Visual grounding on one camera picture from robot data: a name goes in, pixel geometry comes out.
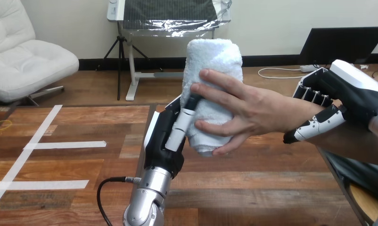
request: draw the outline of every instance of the tripod stand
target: tripod stand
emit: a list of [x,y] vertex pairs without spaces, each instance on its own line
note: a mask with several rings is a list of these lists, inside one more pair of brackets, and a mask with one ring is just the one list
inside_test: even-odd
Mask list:
[[[120,23],[117,22],[118,26],[118,36],[117,39],[115,40],[114,44],[111,46],[110,50],[107,52],[106,56],[103,58],[103,61],[101,64],[98,65],[96,71],[100,71],[102,65],[104,64],[104,61],[107,59],[108,55],[111,53],[111,51],[114,49],[117,43],[119,43],[119,53],[118,53],[118,94],[117,94],[117,100],[120,100],[120,93],[121,93],[121,61],[125,59],[124,56],[124,47],[123,47],[123,42],[127,42],[128,40],[121,35],[120,31]],[[138,48],[136,48],[134,45],[130,43],[130,45],[138,52],[140,53],[147,61],[150,61],[149,57],[147,57],[142,51],[140,51]]]

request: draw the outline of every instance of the white towel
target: white towel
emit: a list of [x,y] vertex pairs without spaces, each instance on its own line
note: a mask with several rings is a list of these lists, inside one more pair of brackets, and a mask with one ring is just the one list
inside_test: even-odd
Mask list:
[[[221,89],[200,79],[199,73],[202,69],[213,69],[243,81],[242,56],[237,45],[230,40],[222,39],[193,40],[188,45],[181,106],[185,106],[190,96],[190,86],[193,83],[201,82]],[[196,129],[194,122],[200,119],[211,124],[222,125],[232,120],[232,117],[232,113],[220,105],[208,100],[202,100],[197,106],[194,121],[186,133],[190,146],[202,156],[212,156],[212,151],[227,144],[231,137],[206,134]]]

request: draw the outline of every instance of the white armchair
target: white armchair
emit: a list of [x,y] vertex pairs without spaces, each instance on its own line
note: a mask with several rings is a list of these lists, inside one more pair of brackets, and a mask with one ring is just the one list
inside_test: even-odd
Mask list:
[[42,96],[35,93],[78,71],[77,57],[68,50],[35,40],[31,21],[20,0],[0,0],[0,101],[9,103]]

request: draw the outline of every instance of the robotic hand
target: robotic hand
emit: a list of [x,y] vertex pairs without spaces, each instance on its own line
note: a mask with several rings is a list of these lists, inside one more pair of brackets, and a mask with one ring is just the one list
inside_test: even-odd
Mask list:
[[[327,108],[285,134],[286,144],[325,133],[345,121],[360,123],[378,136],[378,82],[349,63],[336,60],[329,70],[320,68],[303,77],[293,97]],[[333,99],[343,105],[332,105]]]
[[165,198],[171,181],[183,166],[185,134],[201,96],[191,95],[181,110],[180,97],[162,113],[155,113],[145,137],[143,178],[129,178],[139,184],[123,217],[124,226],[163,226]]

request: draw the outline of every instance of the human hand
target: human hand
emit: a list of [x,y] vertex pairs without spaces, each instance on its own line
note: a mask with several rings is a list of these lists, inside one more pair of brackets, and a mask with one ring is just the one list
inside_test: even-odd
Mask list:
[[233,77],[214,70],[204,69],[200,72],[200,77],[223,88],[226,92],[202,83],[194,83],[190,90],[234,114],[233,119],[223,125],[212,125],[205,121],[195,122],[195,126],[203,132],[221,137],[233,136],[229,143],[215,149],[213,155],[223,155],[238,149],[253,135],[288,132],[322,110],[320,106],[303,100],[245,85]]

